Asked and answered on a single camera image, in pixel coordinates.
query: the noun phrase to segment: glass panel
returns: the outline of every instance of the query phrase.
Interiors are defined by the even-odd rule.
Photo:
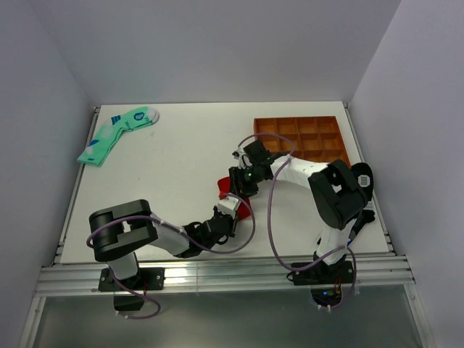
[[[127,321],[114,315],[111,297],[51,298],[34,347],[420,346],[402,286],[360,291],[331,314],[312,306],[308,289],[165,294],[156,296],[158,317]]]

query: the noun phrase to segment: cable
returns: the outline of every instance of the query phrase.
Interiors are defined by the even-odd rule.
[[[127,286],[124,286],[120,281],[119,279],[116,278],[115,276],[115,273],[113,272],[113,269],[110,267],[109,268],[109,271],[111,272],[111,275],[113,277],[113,281],[116,283],[116,285],[118,285],[122,290],[124,291],[127,291],[128,293],[140,298],[140,299],[143,299],[145,301],[148,301],[148,302],[151,302],[151,303],[154,303],[158,308],[157,310],[155,310],[152,314],[148,314],[148,315],[129,315],[129,314],[125,314],[123,312],[118,312],[117,314],[123,316],[124,318],[127,318],[127,319],[134,319],[134,320],[140,320],[140,319],[150,319],[150,318],[153,318],[154,316],[158,315],[158,313],[160,312],[161,310],[161,304],[154,298],[150,297],[150,296],[147,296],[147,295],[143,295],[143,294],[139,294],[138,292],[135,292],[134,290],[131,290],[129,289]]]
[[[331,250],[330,252],[326,252],[324,255],[322,255],[321,257],[319,257],[316,261],[313,261],[311,263],[309,263],[308,265],[305,265],[303,267],[299,267],[299,268],[293,268],[292,266],[290,265],[287,265],[283,260],[282,258],[278,255],[277,253],[277,249],[276,249],[276,245],[274,244],[274,238],[273,238],[273,232],[272,232],[272,228],[271,228],[271,212],[272,212],[272,203],[273,203],[273,194],[274,194],[274,188],[276,187],[276,181],[277,181],[277,177],[278,175],[281,173],[281,171],[285,168],[285,166],[287,166],[291,160],[292,160],[292,154],[295,152],[295,150],[297,149],[297,147],[295,146],[295,144],[293,143],[293,141],[291,141],[290,139],[287,139],[283,136],[279,136],[278,134],[274,134],[274,133],[256,133],[256,134],[252,134],[250,136],[247,136],[245,139],[243,139],[242,141],[240,141],[239,143],[239,147],[248,139],[250,138],[253,138],[254,136],[261,136],[261,135],[267,135],[267,136],[275,136],[276,138],[279,138],[279,139],[282,139],[284,141],[287,141],[289,142],[292,146],[293,146],[293,149],[289,152],[289,154],[287,155],[287,160],[276,170],[276,172],[274,173],[274,176],[273,176],[273,179],[272,179],[272,182],[271,182],[271,185],[270,185],[270,188],[269,188],[269,198],[268,198],[268,236],[269,236],[269,242],[270,242],[270,248],[273,250],[273,254],[274,254],[274,257],[277,259],[278,263],[286,268],[287,270],[290,270],[290,271],[293,271],[293,272],[302,272],[304,270],[308,270],[314,266],[316,266],[319,262],[323,261],[326,257],[332,255],[333,253],[335,252],[338,252],[339,250],[343,250],[343,249],[347,249],[349,251],[349,253],[351,254],[352,258],[353,258],[353,271],[354,271],[354,275],[353,275],[353,282],[351,284],[351,288],[349,289],[348,291],[348,294],[347,296],[340,301],[339,304],[333,306],[332,308],[337,308],[339,307],[342,303],[345,302],[345,299],[347,299],[348,297],[351,296],[354,288],[355,288],[355,284],[356,284],[356,272],[357,272],[357,268],[356,268],[356,257],[355,257],[355,254],[353,253],[353,251],[348,247],[348,246],[339,246],[333,250]]]
[[[249,238],[245,241],[245,243],[243,243],[240,247],[236,248],[236,249],[233,249],[233,250],[229,250],[227,252],[219,252],[219,251],[216,251],[216,250],[211,250],[211,249],[208,249],[204,246],[202,246],[201,244],[199,244],[198,242],[196,242],[195,240],[193,240],[188,234],[185,233],[184,229],[183,228],[179,228],[177,226],[174,226],[170,223],[167,223],[166,221],[164,220],[159,220],[155,217],[152,217],[152,216],[146,216],[146,215],[135,215],[135,216],[127,216],[127,217],[122,217],[120,219],[116,219],[116,220],[113,220],[112,222],[110,223],[107,223],[106,225],[103,225],[103,226],[100,226],[99,228],[97,228],[94,232],[91,233],[91,235],[87,238],[87,241],[86,241],[86,244],[88,247],[90,248],[94,248],[94,246],[92,245],[92,240],[95,238],[95,236],[97,234],[99,234],[100,232],[102,232],[103,230],[107,229],[107,228],[110,228],[114,225],[119,225],[125,221],[132,221],[132,220],[148,220],[148,221],[152,221],[158,225],[164,225],[165,227],[169,228],[170,230],[172,230],[173,232],[176,232],[176,233],[179,233],[182,237],[184,237],[185,239],[187,239],[188,241],[191,241],[193,244],[195,244],[197,247],[199,247],[200,249],[206,251],[206,252],[211,252],[213,254],[232,254],[234,252],[237,252],[239,250],[242,250],[244,247],[246,247],[250,241],[252,241],[253,239],[253,236],[254,236],[254,232],[256,230],[256,220],[254,218],[254,213],[253,213],[253,210],[252,208],[249,206],[248,203],[245,202],[244,199],[242,199],[241,197],[239,196],[236,196],[235,194],[230,194],[230,193],[227,193],[225,194],[225,196],[230,196],[230,197],[233,197],[233,198],[237,198],[250,212],[250,215],[252,216],[252,222],[253,222],[253,227],[252,227],[252,232],[249,236]],[[127,315],[125,313],[121,313],[119,312],[118,314],[120,314],[121,316],[123,316],[124,318],[128,318],[128,319],[149,319],[149,318],[153,318],[155,315],[157,315],[160,310],[161,310],[161,304],[156,300],[156,299],[153,299],[149,296],[146,296],[146,295],[143,295],[143,294],[139,294],[138,292],[135,292],[134,290],[131,290],[129,289],[127,286],[124,286],[121,284],[121,282],[115,277],[115,273],[113,271],[113,269],[111,269],[111,267],[109,266],[109,271],[111,272],[112,274],[112,277],[113,277],[113,281],[116,283],[116,285],[118,285],[122,290],[124,291],[127,291],[128,293],[134,295],[134,296],[137,296],[138,298],[140,299],[144,299],[145,301],[148,301],[148,302],[151,302],[151,303],[154,303],[158,309],[153,312],[152,314],[149,314],[149,315],[140,315],[140,316],[137,316],[137,315]]]
[[[237,147],[240,147],[245,141],[247,141],[247,140],[250,139],[250,138],[254,138],[255,136],[275,136],[276,138],[285,140],[285,141],[287,141],[289,144],[291,144],[291,146],[293,147],[293,149],[290,151],[289,154],[293,154],[293,153],[297,150],[297,146],[296,146],[295,143],[294,143],[293,141],[291,141],[290,139],[287,139],[287,138],[284,137],[284,136],[279,136],[278,134],[268,133],[268,132],[255,133],[255,134],[252,134],[252,135],[250,135],[250,136],[247,136],[246,138],[244,138],[242,141],[239,142],[239,145],[238,145]]]

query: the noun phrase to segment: printed logo on sock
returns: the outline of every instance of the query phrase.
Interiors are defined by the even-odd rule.
[[[113,133],[113,127],[112,126],[104,126],[104,127],[101,128],[100,136],[103,139],[108,139],[111,136],[112,133]]]
[[[141,120],[143,120],[144,116],[145,116],[145,112],[137,112],[137,113],[133,116],[133,119],[134,119],[135,121],[141,121]]]
[[[117,121],[119,121],[120,119],[121,119],[121,116],[120,116],[120,115],[111,117],[111,123],[112,123],[113,125],[115,125],[115,123],[116,123]]]

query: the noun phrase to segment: black bracket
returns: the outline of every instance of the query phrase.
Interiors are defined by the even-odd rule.
[[[119,218],[127,218],[134,215],[152,214],[150,204],[145,199],[124,203],[99,210],[88,218],[90,229],[96,229],[111,223]],[[157,229],[148,220],[128,221],[130,232],[124,233],[123,224],[119,223],[112,227],[105,228],[94,237],[95,260],[108,262],[117,260],[131,252],[136,251],[144,245],[150,244],[158,239]]]
[[[300,268],[307,265],[308,262],[295,262],[291,266]],[[351,261],[341,261],[336,270],[332,272],[319,272],[320,268],[313,267],[302,272],[290,272],[287,278],[295,285],[331,285],[338,281],[343,284],[353,282],[353,266]]]
[[[320,217],[332,228],[343,230],[369,202],[355,175],[341,159],[313,173],[308,181]],[[334,186],[340,186],[340,189],[335,191]]]
[[[132,284],[125,284],[124,281],[121,283],[127,286],[130,290],[134,291],[155,291],[162,290],[165,282],[165,269],[159,267],[153,268],[139,268],[139,275],[137,279],[132,281]],[[115,292],[122,291],[122,289],[113,281],[112,274],[109,268],[101,270],[100,281],[99,281],[100,292]]]
[[[234,237],[235,227],[239,221],[238,215],[232,217],[229,214],[223,214],[217,207],[214,207],[213,211],[214,214],[209,220],[203,223],[193,222],[183,226],[189,237],[208,249],[211,249],[216,244],[222,245],[227,242],[229,237]],[[198,256],[202,251],[203,249],[190,242],[185,252],[175,256],[188,259]]]

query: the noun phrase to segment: mint green sock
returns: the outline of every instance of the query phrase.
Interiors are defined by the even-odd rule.
[[[121,134],[147,127],[158,121],[160,114],[151,107],[139,107],[124,115],[111,117],[99,129],[78,162],[101,166]]]

